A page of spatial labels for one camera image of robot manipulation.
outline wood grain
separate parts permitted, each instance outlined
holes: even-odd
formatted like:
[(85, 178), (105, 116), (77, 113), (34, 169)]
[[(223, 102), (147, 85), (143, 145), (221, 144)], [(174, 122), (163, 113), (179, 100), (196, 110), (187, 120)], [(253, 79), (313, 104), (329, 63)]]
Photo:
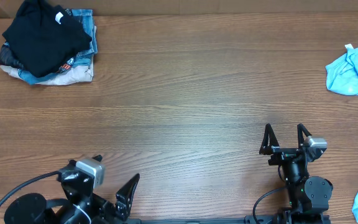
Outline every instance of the wood grain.
[[(23, 0), (0, 0), (0, 18), (14, 18)], [(358, 11), (353, 0), (48, 0), (51, 5), (93, 9), (95, 16), (261, 12)]]
[[(0, 19), (0, 47), (10, 23)], [(102, 154), (103, 197), (141, 175), (133, 218), (242, 217), (282, 184), (258, 155), (264, 125), (289, 147), (303, 123), (328, 141), (310, 164), (334, 184), (328, 214), (355, 222), (358, 97), (327, 91), (325, 65), (345, 44), (358, 47), (358, 12), (116, 16), (96, 25), (92, 83), (29, 86), (0, 71), (0, 198), (68, 159)], [(16, 196), (29, 192), (63, 196), (53, 179)], [(272, 195), (258, 213), (287, 204)]]

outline circular base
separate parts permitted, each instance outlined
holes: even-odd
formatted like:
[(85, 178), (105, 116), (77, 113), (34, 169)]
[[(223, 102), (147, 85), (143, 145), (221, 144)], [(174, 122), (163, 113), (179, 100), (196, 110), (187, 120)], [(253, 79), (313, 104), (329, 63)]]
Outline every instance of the circular base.
[(47, 201), (44, 196), (37, 193), (23, 195), (7, 208), (4, 215), (5, 224), (42, 223), (46, 208)]

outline pile of clothes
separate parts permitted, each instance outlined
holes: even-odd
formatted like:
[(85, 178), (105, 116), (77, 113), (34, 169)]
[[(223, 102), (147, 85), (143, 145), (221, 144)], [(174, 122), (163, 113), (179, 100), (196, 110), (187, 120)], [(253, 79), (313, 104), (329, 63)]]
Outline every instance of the pile of clothes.
[(91, 82), (98, 52), (91, 9), (25, 0), (2, 34), (0, 68), (30, 85)]

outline white cloth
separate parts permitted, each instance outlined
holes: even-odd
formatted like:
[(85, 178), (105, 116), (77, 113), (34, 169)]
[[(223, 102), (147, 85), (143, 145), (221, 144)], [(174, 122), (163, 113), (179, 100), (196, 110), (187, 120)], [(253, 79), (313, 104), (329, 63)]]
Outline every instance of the white cloth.
[[(10, 66), (0, 65), (0, 68), (8, 73), (8, 75), (22, 79), (19, 76), (19, 71), (17, 68), (12, 68)], [(40, 85), (70, 85), (78, 82), (92, 82), (93, 78), (93, 56), (91, 58), (91, 65), (79, 65), (75, 68), (71, 68), (68, 71), (61, 73), (50, 80), (40, 82), (37, 84)]]

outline jeans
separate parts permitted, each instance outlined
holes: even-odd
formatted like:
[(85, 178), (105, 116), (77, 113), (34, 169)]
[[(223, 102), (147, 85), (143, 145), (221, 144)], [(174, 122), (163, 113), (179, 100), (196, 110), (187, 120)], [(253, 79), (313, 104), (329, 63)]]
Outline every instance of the jeans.
[(92, 41), (89, 43), (89, 50), (84, 50), (76, 55), (73, 67), (77, 65), (89, 66), (91, 64), (91, 56), (98, 53), (93, 11), (92, 9), (67, 9), (66, 12), (72, 15), (78, 22), (82, 23), (84, 31), (92, 37)]

